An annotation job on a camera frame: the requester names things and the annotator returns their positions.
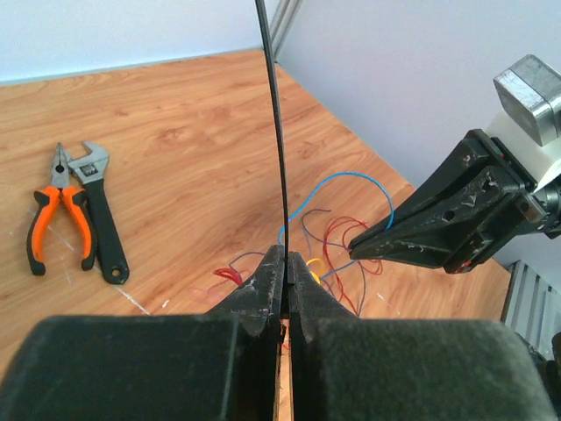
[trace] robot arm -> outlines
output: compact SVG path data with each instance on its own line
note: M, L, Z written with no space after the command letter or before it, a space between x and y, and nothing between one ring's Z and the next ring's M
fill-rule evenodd
M561 232L561 75L528 55L494 79L504 111L470 130L387 220L350 244L353 259L465 273L513 237Z

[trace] orange pliers handle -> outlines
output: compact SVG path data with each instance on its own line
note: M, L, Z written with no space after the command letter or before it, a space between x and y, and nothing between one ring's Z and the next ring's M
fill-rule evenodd
M33 274L44 275L46 272L43 238L61 198L82 235L82 269L90 270L94 267L96 233L86 210L86 192L75 186L68 186L64 189L47 186L36 191L34 197L39 204L39 209L27 234L27 257Z

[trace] screw hole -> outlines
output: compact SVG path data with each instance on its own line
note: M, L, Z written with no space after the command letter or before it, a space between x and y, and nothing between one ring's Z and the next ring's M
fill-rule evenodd
M456 212L454 212L453 210L447 210L443 216L442 219L446 222L450 222L452 221L452 219L454 219L456 217Z
M483 183L483 186L481 186L481 188L483 189L483 191L484 191L485 193L487 193L487 191L489 191L489 190L491 189L491 182L488 181L488 180L486 180L486 181Z

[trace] black wire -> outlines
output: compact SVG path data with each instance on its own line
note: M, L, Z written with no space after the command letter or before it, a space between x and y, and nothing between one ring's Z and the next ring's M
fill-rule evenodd
M266 18L265 3L263 0L255 0L257 17L259 18L259 29L263 40L265 52L266 72L269 76L269 89L271 90L271 103L273 104L274 130L277 136L277 150L279 153L280 188L282 189L282 211L284 212L284 282L288 281L288 187L287 170L284 163L284 144L282 142L281 105L279 101L279 90L277 88L277 76L274 71L273 47L269 34L269 23Z

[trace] wrench handle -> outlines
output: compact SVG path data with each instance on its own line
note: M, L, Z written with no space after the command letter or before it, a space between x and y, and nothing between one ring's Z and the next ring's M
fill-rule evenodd
M110 284L122 285L129 279L130 270L107 203L103 179L88 182L83 187L88 194L89 215L97 234L97 258L103 278Z

